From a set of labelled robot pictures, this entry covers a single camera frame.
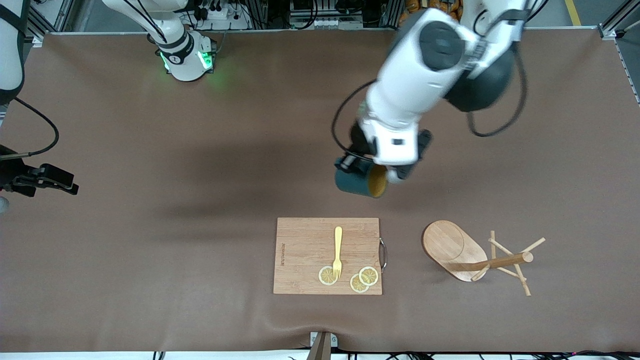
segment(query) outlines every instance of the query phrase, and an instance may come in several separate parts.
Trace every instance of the fork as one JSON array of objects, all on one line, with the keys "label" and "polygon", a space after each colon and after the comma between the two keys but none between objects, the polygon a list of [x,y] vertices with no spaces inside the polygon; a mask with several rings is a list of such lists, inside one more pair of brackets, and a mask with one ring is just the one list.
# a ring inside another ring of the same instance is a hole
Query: fork
[{"label": "fork", "polygon": [[342,246],[342,228],[335,227],[335,260],[333,260],[333,277],[340,279],[342,273],[342,262],[340,261],[340,247]]}]

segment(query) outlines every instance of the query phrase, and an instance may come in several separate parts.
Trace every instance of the wooden dowel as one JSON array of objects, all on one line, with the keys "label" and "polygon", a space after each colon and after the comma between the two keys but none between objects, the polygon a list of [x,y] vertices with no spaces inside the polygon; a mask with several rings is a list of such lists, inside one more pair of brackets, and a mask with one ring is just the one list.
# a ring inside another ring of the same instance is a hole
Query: wooden dowel
[{"label": "wooden dowel", "polygon": [[519,254],[480,261],[479,263],[468,264],[466,266],[469,271],[480,271],[487,265],[489,265],[490,268],[499,268],[515,264],[530,263],[531,261],[533,261],[533,254],[530,252],[521,252]]},{"label": "wooden dowel", "polygon": [[520,277],[518,276],[518,274],[516,274],[516,273],[512,272],[511,270],[507,270],[507,269],[505,269],[505,268],[496,268],[496,269],[500,270],[501,272],[504,272],[505,274],[509,274],[509,275],[511,275],[511,276],[513,276],[513,277],[515,277],[516,279],[519,279],[519,278],[520,278]]},{"label": "wooden dowel", "polygon": [[[495,241],[495,231],[493,230],[491,230],[491,239],[489,242],[491,242],[491,240]],[[493,243],[491,243],[491,258],[495,259],[495,245]]]},{"label": "wooden dowel", "polygon": [[518,277],[520,278],[520,282],[522,283],[522,287],[524,288],[524,293],[527,296],[531,296],[531,291],[529,291],[529,286],[527,285],[527,281],[524,278],[524,275],[522,275],[522,269],[520,268],[520,265],[516,264],[516,271],[518,272]]},{"label": "wooden dowel", "polygon": [[522,252],[527,252],[527,251],[531,251],[533,249],[535,249],[536,247],[538,247],[538,245],[542,244],[543,242],[545,242],[547,239],[545,238],[541,238],[540,240],[534,242],[533,244],[529,245],[526,249],[524,249]]},{"label": "wooden dowel", "polygon": [[500,245],[497,241],[495,241],[494,239],[489,239],[489,242],[494,244],[495,246],[498,247],[498,249],[502,250],[505,254],[507,255],[513,255],[513,253],[509,250],[507,250],[507,248],[505,248],[504,246]]},{"label": "wooden dowel", "polygon": [[482,268],[482,270],[480,270],[480,272],[478,272],[471,278],[471,281],[478,281],[478,279],[480,279],[480,277],[482,277],[482,275],[484,275],[484,273],[487,272],[487,270],[489,270],[490,268],[491,265],[487,264],[484,268]]}]

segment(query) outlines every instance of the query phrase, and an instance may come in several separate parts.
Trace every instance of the cutting board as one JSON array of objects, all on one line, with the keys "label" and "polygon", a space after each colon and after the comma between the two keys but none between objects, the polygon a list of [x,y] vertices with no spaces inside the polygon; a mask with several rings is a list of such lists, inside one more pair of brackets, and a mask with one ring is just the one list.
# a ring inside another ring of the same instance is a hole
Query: cutting board
[{"label": "cutting board", "polygon": [[[342,275],[330,286],[318,279],[335,257],[334,229],[342,227]],[[278,218],[274,294],[382,295],[380,221],[377,218]],[[351,289],[351,277],[365,266],[379,279],[363,293]]]}]

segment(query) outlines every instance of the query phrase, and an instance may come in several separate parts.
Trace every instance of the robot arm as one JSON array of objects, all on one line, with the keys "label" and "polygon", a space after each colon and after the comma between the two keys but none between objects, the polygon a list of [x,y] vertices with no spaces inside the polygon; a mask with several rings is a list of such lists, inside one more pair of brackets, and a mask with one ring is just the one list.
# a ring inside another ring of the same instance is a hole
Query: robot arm
[{"label": "robot arm", "polygon": [[187,31],[174,13],[187,0],[103,0],[145,28],[160,49],[164,66],[176,79],[193,81],[212,70],[216,49],[211,39],[197,31]]},{"label": "robot arm", "polygon": [[[526,2],[467,0],[461,23],[437,9],[407,19],[360,106],[338,171],[357,171],[367,161],[363,155],[371,155],[386,166],[389,182],[400,182],[429,145],[431,133],[420,132],[418,123],[440,99],[465,112],[491,106],[509,84]],[[465,23],[480,14],[492,21],[476,33]]]},{"label": "robot arm", "polygon": [[29,0],[0,0],[0,105],[13,100],[24,83],[22,45]]}]

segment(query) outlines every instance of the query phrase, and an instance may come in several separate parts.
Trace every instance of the brown tablecloth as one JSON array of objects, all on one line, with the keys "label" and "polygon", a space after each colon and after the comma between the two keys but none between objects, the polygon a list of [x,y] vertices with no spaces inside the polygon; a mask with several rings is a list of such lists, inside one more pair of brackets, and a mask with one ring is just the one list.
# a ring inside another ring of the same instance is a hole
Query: brown tablecloth
[{"label": "brown tablecloth", "polygon": [[[406,183],[379,200],[341,193],[330,120],[392,36],[231,34],[192,83],[166,75],[144,36],[47,36],[20,96],[61,140],[27,162],[73,172],[80,193],[5,194],[2,350],[295,348],[318,330],[359,351],[640,350],[640,108],[614,43],[528,31],[513,128],[476,138],[443,102]],[[517,97],[516,80],[480,130]],[[22,152],[51,136],[14,104],[1,140]],[[384,295],[272,294],[277,217],[379,217]],[[440,219],[487,251],[490,230],[512,250],[546,237],[523,266],[533,296],[495,270],[477,283],[444,272],[420,244]]]}]

